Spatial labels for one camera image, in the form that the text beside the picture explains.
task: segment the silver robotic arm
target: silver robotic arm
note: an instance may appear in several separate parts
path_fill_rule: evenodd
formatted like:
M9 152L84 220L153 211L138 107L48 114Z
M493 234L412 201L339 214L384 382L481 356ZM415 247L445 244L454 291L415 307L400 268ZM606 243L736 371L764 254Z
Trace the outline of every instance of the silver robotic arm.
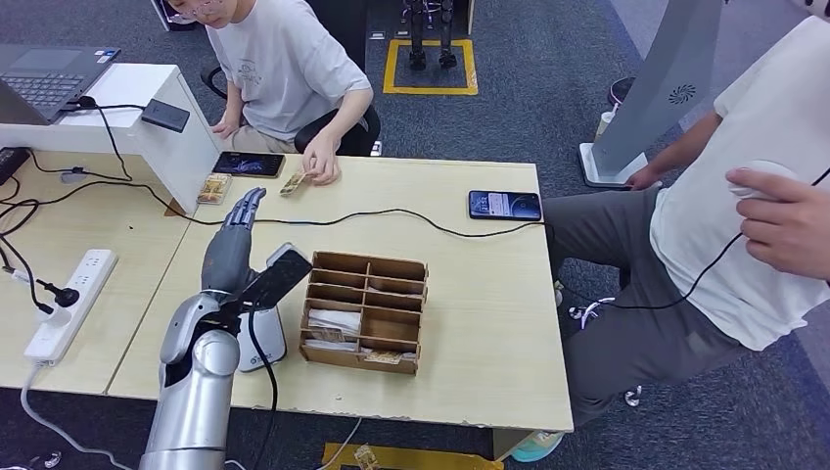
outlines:
M236 203L207 246L202 291L179 306L161 345L161 391L140 470L218 470L234 372L239 364L241 295L250 268L251 230L265 190Z

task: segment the white power strip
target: white power strip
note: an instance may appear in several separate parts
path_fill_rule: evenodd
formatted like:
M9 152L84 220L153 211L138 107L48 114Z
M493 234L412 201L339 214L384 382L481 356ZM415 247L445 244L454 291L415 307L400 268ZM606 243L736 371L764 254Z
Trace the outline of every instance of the white power strip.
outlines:
M40 324L25 351L25 356L54 365L67 352L75 334L83 324L104 283L113 272L118 257L110 250L90 250L80 261L78 268L67 282L67 287L78 291L78 301L67 308L69 321L49 321ZM58 306L50 304L58 312Z

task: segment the black chair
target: black chair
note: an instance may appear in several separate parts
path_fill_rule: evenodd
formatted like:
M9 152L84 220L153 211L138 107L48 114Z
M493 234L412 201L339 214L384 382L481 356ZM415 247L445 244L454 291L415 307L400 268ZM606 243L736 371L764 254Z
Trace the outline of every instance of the black chair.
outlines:
M317 15L317 19L329 30L329 33L340 42L348 56L362 71L366 70L366 24L369 14L368 0L306 0ZM214 93L227 100L228 94L213 83L213 79L221 74L218 63L205 67L202 70L202 82ZM322 116L300 130L295 136L294 145L302 153L311 139L328 124L337 110ZM350 130L341 141L338 155L364 156L371 155L372 146L381 133L381 120L374 106L369 106L363 115L366 128L360 124Z

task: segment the gray pants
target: gray pants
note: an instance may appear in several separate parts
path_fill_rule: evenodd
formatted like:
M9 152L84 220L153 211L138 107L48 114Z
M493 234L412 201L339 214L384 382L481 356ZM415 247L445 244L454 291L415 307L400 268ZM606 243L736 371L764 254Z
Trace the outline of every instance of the gray pants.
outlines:
M682 297L649 241L656 199L657 190L647 190L546 200L554 278L566 258L584 259L630 272L616 294L619 306L664 306ZM748 351L685 301L660 310L603 306L564 348L577 426L602 414L621 392L678 383Z

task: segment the black smartphone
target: black smartphone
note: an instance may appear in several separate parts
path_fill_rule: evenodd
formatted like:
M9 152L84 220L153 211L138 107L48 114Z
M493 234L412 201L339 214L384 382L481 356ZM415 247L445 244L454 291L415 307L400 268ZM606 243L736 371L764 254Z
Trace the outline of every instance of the black smartphone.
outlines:
M284 243L274 252L267 266L243 290L240 301L272 308L311 272L311 263L291 243Z
M534 193L470 191L470 218L542 220L542 204Z
M214 173L239 176L276 178L285 160L280 154L252 154L248 152L222 152L213 167Z

